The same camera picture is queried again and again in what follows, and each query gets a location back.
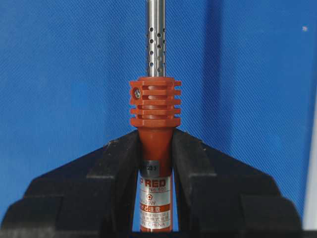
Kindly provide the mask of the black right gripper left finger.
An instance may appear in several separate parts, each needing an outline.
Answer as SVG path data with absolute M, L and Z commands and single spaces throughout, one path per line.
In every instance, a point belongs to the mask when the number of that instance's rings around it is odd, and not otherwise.
M 3 238 L 112 238 L 132 230 L 138 133 L 35 178 L 8 208 Z

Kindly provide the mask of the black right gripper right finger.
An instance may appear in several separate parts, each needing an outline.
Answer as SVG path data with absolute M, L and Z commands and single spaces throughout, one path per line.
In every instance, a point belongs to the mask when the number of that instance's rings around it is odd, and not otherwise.
M 175 130 L 172 157 L 180 232 L 189 238 L 299 238 L 294 204 L 274 179 Z

